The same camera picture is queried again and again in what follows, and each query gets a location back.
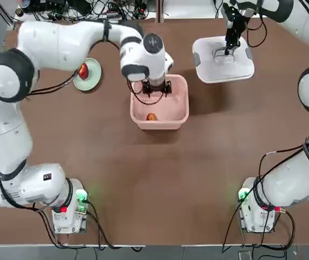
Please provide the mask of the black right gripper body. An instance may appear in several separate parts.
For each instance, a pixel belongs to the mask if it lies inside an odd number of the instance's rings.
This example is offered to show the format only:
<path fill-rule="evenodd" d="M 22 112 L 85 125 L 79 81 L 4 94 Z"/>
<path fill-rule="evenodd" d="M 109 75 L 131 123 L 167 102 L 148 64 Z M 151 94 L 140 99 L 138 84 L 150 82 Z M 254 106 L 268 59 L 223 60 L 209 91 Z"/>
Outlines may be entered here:
<path fill-rule="evenodd" d="M 245 31 L 245 17 L 237 16 L 232 19 L 232 21 L 227 20 L 227 32 L 226 32 L 226 42 L 227 43 L 238 43 L 241 34 Z"/>

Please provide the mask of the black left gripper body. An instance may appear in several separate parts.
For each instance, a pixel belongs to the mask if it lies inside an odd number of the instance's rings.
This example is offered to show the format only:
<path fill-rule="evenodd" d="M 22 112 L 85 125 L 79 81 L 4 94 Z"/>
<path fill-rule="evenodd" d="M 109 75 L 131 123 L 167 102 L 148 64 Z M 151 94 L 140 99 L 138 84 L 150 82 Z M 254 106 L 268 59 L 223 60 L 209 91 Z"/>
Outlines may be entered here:
<path fill-rule="evenodd" d="M 150 87 L 151 92 L 162 92 L 162 93 L 166 92 L 166 84 L 164 84 L 164 83 L 159 84 L 159 85 L 150 84 L 149 87 Z"/>

